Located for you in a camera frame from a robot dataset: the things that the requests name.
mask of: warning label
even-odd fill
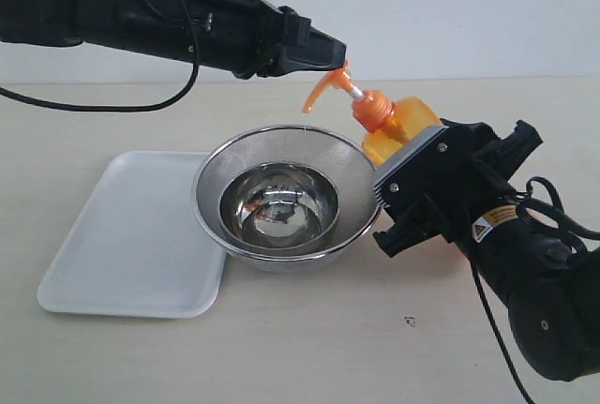
[[[495,228],[510,221],[517,219],[517,208],[514,205],[503,205],[486,212],[472,224],[472,238],[477,243],[481,243]]]

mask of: stainless steel bowl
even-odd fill
[[[219,213],[231,243],[271,256],[298,256],[327,242],[339,218],[338,190],[305,165],[266,163],[227,186]]]
[[[273,238],[268,243],[254,240],[249,244],[244,237],[240,237],[241,232],[236,234],[236,227],[239,226],[235,221],[240,221],[236,215],[242,216],[244,213],[235,211],[235,206],[244,199],[230,198],[231,193],[235,196],[233,190],[244,189],[244,177],[247,180],[248,175],[253,176],[252,172],[266,165],[292,165],[294,172],[301,172],[303,168],[305,172],[310,172],[308,178],[302,175],[292,177],[293,181],[300,180],[301,184],[305,181],[300,187],[303,191],[311,188],[313,192],[320,190],[320,199],[317,201],[324,199],[327,202],[327,196],[331,199],[331,190],[323,191],[327,190],[327,182],[336,191],[337,221],[330,225],[329,231],[323,231],[322,227],[319,236],[306,242],[315,243],[308,251],[291,252],[286,247],[261,246],[272,245]],[[380,208],[372,191],[374,172],[375,167],[358,145],[325,129],[290,125],[261,127],[228,140],[206,159],[194,183],[194,212],[208,235],[237,259],[270,271],[311,269],[336,259],[344,248],[367,232],[377,218]],[[326,181],[320,185],[321,188],[306,187],[310,177],[313,181],[315,177],[326,178]],[[260,175],[255,178],[259,183],[264,179]],[[225,212],[221,205],[233,211]],[[229,222],[227,218],[221,218],[224,213],[227,213]],[[321,213],[320,222],[322,226],[327,225],[324,213]],[[291,250],[300,246],[302,243],[291,247]]]

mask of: pump dispenser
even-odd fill
[[[367,130],[363,151],[378,167],[424,128],[442,124],[419,97],[405,97],[394,102],[381,90],[362,91],[351,79],[348,61],[343,68],[328,72],[317,83],[302,112],[309,113],[330,85],[351,96],[353,116]]]

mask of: white plastic tray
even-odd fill
[[[225,253],[190,191],[206,154],[136,151],[102,175],[37,290],[51,312],[193,318],[217,298]]]

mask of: white table surface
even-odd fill
[[[518,119],[545,144],[514,183],[551,179],[567,211],[600,228],[600,80],[382,82],[442,116]],[[359,141],[349,100],[329,91],[311,115],[311,84],[199,85],[150,114],[83,114],[0,102],[0,403],[522,402],[475,292],[468,264],[436,239],[388,259],[370,235],[315,274],[274,276],[228,260],[215,305],[198,319],[53,315],[36,290],[108,162],[129,150],[211,150],[273,123],[329,127]],[[75,103],[142,104],[176,87],[31,86]],[[377,229],[389,221],[382,217]],[[597,402],[600,376],[571,384],[536,376],[506,312],[490,297],[523,380],[539,403]],[[414,317],[415,327],[405,322]]]

